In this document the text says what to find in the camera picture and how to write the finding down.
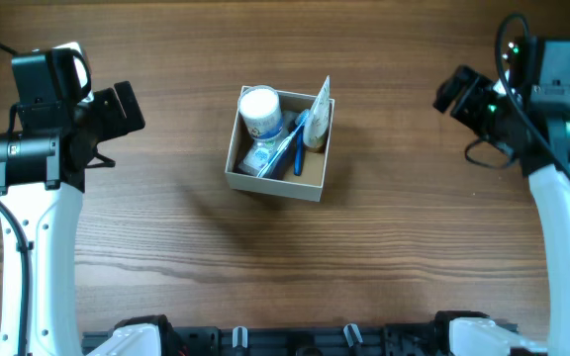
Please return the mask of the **blue razor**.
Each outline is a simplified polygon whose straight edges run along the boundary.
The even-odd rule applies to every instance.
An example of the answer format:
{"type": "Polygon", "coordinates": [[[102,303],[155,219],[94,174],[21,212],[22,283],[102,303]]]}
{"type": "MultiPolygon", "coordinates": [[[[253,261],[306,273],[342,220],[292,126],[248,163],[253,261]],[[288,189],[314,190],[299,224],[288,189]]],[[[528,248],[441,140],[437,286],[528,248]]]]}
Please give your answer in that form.
{"type": "Polygon", "coordinates": [[[302,175],[303,165],[304,165],[304,154],[305,154],[304,129],[299,128],[299,131],[296,136],[296,152],[294,159],[294,174],[296,176],[302,175]]]}

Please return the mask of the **white lotion tube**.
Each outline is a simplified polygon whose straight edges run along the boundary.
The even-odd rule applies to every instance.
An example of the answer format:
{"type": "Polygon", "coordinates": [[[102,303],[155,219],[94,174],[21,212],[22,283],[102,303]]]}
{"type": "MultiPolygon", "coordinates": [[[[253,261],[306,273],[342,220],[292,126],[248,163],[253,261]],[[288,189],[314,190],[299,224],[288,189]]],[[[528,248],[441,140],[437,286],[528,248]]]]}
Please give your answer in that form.
{"type": "Polygon", "coordinates": [[[310,151],[319,151],[326,142],[330,115],[331,78],[327,76],[306,120],[303,144],[310,151]]]}

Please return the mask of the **clear pump soap bottle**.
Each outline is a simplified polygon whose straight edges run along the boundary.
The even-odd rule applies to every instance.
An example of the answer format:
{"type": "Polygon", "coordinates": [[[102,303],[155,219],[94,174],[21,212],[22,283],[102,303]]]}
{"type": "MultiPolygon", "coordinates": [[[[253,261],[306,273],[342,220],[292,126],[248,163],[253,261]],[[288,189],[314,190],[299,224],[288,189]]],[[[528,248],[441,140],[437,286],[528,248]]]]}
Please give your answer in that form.
{"type": "Polygon", "coordinates": [[[274,138],[266,141],[255,141],[250,147],[247,155],[238,165],[241,173],[258,176],[259,171],[264,168],[272,157],[276,154],[278,146],[308,115],[308,110],[302,113],[284,111],[282,113],[283,129],[274,138]]]}

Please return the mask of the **cardboard box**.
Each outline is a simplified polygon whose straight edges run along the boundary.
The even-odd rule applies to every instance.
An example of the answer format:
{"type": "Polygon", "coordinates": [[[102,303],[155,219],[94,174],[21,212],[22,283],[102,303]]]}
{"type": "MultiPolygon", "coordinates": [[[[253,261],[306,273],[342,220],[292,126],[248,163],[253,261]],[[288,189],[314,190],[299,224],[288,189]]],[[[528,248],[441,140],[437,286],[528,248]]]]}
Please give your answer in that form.
{"type": "Polygon", "coordinates": [[[317,202],[324,188],[334,99],[244,86],[227,156],[232,189],[317,202]]]}

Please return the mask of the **white cotton swab jar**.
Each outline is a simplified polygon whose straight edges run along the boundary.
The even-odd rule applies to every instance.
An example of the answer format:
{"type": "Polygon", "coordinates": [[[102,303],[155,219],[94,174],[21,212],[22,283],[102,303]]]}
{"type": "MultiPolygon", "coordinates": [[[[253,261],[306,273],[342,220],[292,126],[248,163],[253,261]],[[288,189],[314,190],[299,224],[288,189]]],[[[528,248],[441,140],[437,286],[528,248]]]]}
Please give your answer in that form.
{"type": "Polygon", "coordinates": [[[237,108],[255,140],[273,139],[283,130],[280,98],[270,86],[257,85],[244,90],[237,100],[237,108]]]}

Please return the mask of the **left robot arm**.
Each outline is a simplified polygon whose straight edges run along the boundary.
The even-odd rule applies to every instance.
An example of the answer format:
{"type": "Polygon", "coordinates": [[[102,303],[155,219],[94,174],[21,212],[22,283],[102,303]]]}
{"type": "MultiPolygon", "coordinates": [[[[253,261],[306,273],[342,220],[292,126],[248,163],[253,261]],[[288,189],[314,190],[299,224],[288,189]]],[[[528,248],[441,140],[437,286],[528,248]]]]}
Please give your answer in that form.
{"type": "Polygon", "coordinates": [[[145,126],[128,81],[45,127],[0,133],[0,355],[80,355],[74,249],[85,172],[112,167],[98,144],[145,126]]]}

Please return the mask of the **blue white toothbrush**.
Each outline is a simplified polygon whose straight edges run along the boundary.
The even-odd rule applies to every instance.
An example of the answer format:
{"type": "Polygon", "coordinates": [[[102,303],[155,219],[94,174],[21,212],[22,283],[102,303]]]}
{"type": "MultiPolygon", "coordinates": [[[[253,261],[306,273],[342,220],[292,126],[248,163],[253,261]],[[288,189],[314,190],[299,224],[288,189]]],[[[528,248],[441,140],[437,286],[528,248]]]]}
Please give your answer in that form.
{"type": "Polygon", "coordinates": [[[306,109],[294,120],[295,124],[294,129],[280,142],[274,155],[259,170],[259,172],[257,173],[258,178],[269,178],[271,176],[281,158],[288,151],[291,143],[296,141],[296,136],[299,131],[299,128],[304,127],[305,122],[309,118],[309,116],[310,116],[310,110],[306,109]]]}

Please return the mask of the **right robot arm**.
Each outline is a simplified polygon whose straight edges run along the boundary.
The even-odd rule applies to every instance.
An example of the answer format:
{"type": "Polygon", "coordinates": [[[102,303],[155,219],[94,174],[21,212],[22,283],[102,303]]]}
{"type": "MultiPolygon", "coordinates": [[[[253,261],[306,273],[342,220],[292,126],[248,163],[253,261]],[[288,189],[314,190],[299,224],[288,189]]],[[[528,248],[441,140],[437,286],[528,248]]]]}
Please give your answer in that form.
{"type": "Polygon", "coordinates": [[[460,65],[436,91],[434,107],[449,113],[519,163],[541,221],[550,294],[544,346],[464,316],[452,322],[455,355],[515,354],[527,349],[570,355],[570,64],[516,64],[498,81],[460,65]]]}

